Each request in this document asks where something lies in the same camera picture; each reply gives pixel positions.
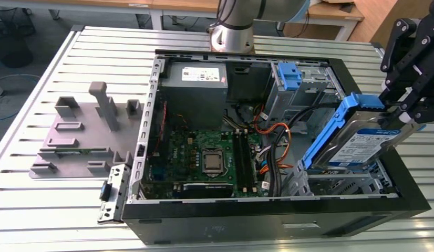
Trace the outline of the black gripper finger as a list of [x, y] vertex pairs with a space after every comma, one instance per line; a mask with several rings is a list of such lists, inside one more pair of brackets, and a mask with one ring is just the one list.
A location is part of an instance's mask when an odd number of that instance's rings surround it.
[[434, 122], [434, 53], [419, 65], [422, 75], [414, 86], [418, 99], [425, 99], [414, 109], [414, 119], [417, 123]]
[[430, 96], [430, 18], [395, 21], [381, 64], [386, 73], [381, 101], [394, 106], [381, 125], [405, 125], [421, 122], [421, 100]]

